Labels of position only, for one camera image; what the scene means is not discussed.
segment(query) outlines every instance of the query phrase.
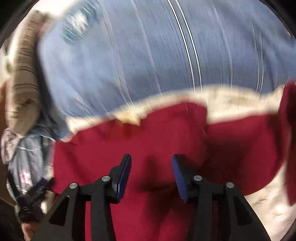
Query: tan cloth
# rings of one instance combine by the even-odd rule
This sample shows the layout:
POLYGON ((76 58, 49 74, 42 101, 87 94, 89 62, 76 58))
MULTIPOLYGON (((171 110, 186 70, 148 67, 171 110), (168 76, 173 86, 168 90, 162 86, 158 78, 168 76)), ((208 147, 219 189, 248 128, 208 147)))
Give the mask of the tan cloth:
POLYGON ((18 44, 13 76, 7 83, 7 124, 13 133, 21 136, 36 124, 40 114, 34 52, 44 20, 44 14, 39 11, 28 16, 18 44))

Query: red fabric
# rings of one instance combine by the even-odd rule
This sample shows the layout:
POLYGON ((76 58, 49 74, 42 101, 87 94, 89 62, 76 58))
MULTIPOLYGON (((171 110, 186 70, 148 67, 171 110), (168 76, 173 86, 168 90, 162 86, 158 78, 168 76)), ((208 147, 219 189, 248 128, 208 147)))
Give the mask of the red fabric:
MULTIPOLYGON (((295 203, 295 106, 296 86, 289 85, 276 115, 206 125, 204 107, 181 103, 149 114, 141 126, 108 121, 69 143, 56 143, 54 191, 61 193, 71 182, 94 182, 131 154, 125 196, 111 206, 118 241, 185 239, 192 207, 178 195, 173 154, 183 154, 196 174, 215 183, 233 182, 244 195, 266 186, 288 158, 288 194, 295 203)), ((87 241, 89 215, 87 205, 87 241)))

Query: blue denim garment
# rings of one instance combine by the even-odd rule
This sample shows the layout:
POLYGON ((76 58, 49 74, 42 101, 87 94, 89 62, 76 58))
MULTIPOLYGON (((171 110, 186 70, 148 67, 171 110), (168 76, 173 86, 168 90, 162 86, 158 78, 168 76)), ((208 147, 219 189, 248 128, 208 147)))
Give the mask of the blue denim garment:
POLYGON ((82 0, 41 39, 63 116, 102 116, 164 93, 296 79, 296 44, 259 0, 82 0))

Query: gray garment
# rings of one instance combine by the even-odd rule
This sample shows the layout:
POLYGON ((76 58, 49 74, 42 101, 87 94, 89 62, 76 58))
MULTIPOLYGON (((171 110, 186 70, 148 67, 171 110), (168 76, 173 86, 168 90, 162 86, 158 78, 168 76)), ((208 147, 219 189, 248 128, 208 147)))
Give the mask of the gray garment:
MULTIPOLYGON (((9 161, 8 170, 14 177, 16 187, 23 194, 38 183, 41 177, 50 178, 54 143, 52 133, 40 124, 19 140, 13 157, 9 161)), ((7 189, 14 199, 9 183, 7 183, 7 189)))
POLYGON ((81 0, 38 54, 62 116, 211 84, 268 93, 296 80, 296 41, 259 0, 81 0))

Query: pink fabric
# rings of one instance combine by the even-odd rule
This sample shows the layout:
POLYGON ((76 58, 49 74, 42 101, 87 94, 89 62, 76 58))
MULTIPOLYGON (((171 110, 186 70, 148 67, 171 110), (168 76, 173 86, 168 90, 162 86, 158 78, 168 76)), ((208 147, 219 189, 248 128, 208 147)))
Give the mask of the pink fabric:
MULTIPOLYGON (((244 195, 266 186, 286 158, 288 195, 295 203, 295 106, 296 86, 289 85, 276 115, 206 125, 204 107, 180 103, 149 114, 141 126, 108 121, 79 132, 69 143, 56 143, 53 191, 61 193, 71 182, 94 182, 131 154, 125 196, 111 206, 118 241, 185 239, 192 207, 178 195, 173 154, 184 155, 196 174, 215 183, 233 182, 244 195)), ((89 215, 87 205, 87 241, 89 215)))

